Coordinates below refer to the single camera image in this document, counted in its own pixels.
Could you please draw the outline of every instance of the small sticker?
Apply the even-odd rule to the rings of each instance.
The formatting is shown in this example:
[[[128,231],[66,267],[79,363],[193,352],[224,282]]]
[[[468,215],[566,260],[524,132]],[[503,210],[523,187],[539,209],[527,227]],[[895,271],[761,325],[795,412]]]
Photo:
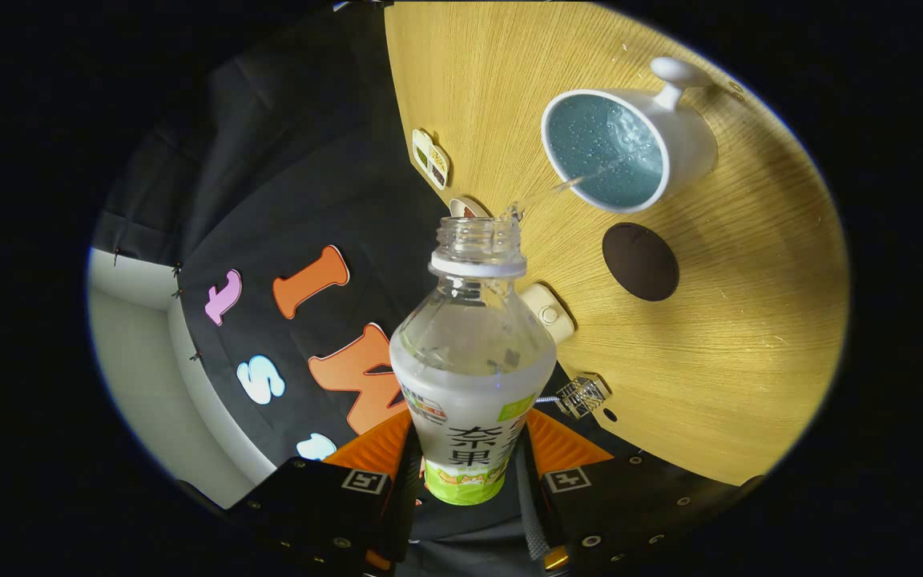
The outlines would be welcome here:
[[[440,168],[441,171],[446,171],[447,167],[444,167],[444,160],[440,157],[440,154],[437,153],[437,149],[435,149],[435,147],[431,147],[431,149],[429,149],[429,156],[433,158],[433,164],[436,164],[437,168]]]
[[[551,493],[564,493],[565,490],[583,489],[593,485],[585,472],[582,472],[582,467],[551,471],[545,476]]]
[[[438,425],[447,423],[447,413],[444,413],[440,403],[430,401],[428,398],[422,397],[420,394],[415,393],[404,385],[401,385],[401,393],[404,395],[405,402],[408,403],[408,406],[410,406],[413,412],[418,413],[418,415],[425,418],[426,421]]]
[[[418,146],[415,147],[415,154],[418,154],[418,159],[422,161],[422,167],[429,166],[429,161],[426,160],[425,154],[422,154],[422,150],[418,150]]]
[[[359,493],[380,495],[381,490],[384,490],[387,477],[387,474],[374,474],[374,472],[351,469],[348,478],[345,478],[344,482],[341,483],[341,488],[358,490]]]
[[[521,399],[521,401],[516,401],[509,403],[509,405],[502,406],[501,416],[498,417],[498,423],[503,421],[514,419],[515,417],[525,413],[525,410],[532,405],[532,401],[536,398],[535,394],[529,395]]]

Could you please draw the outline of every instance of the water in mug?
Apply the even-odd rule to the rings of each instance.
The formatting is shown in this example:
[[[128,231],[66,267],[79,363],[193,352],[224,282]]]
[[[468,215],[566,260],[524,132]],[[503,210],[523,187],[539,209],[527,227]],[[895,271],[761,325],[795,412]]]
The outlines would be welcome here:
[[[575,95],[558,103],[548,120],[548,142],[562,171],[592,175],[619,158],[615,168],[580,189],[615,207],[643,204],[657,190],[663,161],[651,129],[611,99]]]

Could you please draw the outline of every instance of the green label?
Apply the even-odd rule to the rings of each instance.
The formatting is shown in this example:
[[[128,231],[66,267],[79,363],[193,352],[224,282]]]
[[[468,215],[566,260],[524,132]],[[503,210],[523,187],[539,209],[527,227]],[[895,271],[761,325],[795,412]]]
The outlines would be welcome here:
[[[510,402],[508,405],[502,406],[501,416],[498,417],[498,423],[509,419],[514,419],[515,417],[525,413],[535,398],[536,395],[534,394],[530,395],[530,397],[523,398],[522,401]]]
[[[505,461],[501,467],[476,476],[459,474],[451,476],[426,463],[425,483],[429,492],[441,501],[451,505],[477,505],[490,501],[505,485]]]

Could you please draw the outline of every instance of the water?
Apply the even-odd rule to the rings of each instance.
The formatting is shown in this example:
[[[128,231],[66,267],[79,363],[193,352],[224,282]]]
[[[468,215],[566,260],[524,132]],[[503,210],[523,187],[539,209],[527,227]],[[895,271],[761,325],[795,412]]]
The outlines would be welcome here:
[[[602,96],[571,96],[558,103],[546,130],[561,172],[576,179],[592,176],[577,184],[595,200],[634,207],[657,190],[660,147],[651,129],[626,107]]]
[[[597,168],[596,171],[593,171],[592,174],[575,176],[574,179],[565,180],[565,182],[560,183],[560,185],[558,186],[550,187],[549,189],[546,189],[545,191],[538,192],[531,196],[522,198],[522,200],[515,200],[512,202],[512,204],[508,205],[508,208],[505,208],[505,211],[500,216],[498,216],[498,220],[508,220],[508,219],[522,220],[525,216],[526,211],[528,211],[528,209],[532,207],[532,205],[537,204],[539,201],[542,201],[542,200],[548,200],[548,198],[553,197],[556,194],[565,192],[566,190],[574,186],[578,186],[582,183],[589,182],[589,180],[597,179],[598,176],[604,176],[609,171],[612,171],[612,169],[618,168],[620,164],[623,164],[623,162],[626,162],[628,159],[631,159],[631,155],[620,156],[619,158],[615,158],[611,161],[606,162],[600,168]]]

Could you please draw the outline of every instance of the black fabric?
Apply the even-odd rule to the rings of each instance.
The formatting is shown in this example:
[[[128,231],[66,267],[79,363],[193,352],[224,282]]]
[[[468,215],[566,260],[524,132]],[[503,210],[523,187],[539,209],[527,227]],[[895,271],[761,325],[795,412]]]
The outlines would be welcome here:
[[[381,91],[378,61],[359,62],[349,40],[366,34],[354,22],[380,15],[323,11],[194,85],[114,180],[93,246],[151,263],[183,262],[283,167],[371,118],[363,103]],[[371,30],[356,41],[371,41]]]
[[[197,89],[115,180],[95,247],[180,262],[180,306],[203,369],[238,426],[279,466],[311,434],[336,446],[355,438],[345,418],[357,394],[322,389],[308,359],[345,347],[369,322],[391,335],[432,291],[426,265],[447,208],[409,163],[380,11],[302,22]],[[284,318],[272,281],[329,244],[348,265],[348,284]],[[231,269],[242,292],[217,326],[205,314],[208,290],[222,289]],[[236,375],[256,355],[286,383],[267,405],[247,397]],[[557,368],[549,390],[566,380]],[[564,419],[553,405],[541,408]],[[525,547],[514,465],[487,503],[447,505],[425,488],[420,500],[411,538],[421,543],[399,574],[542,574]]]

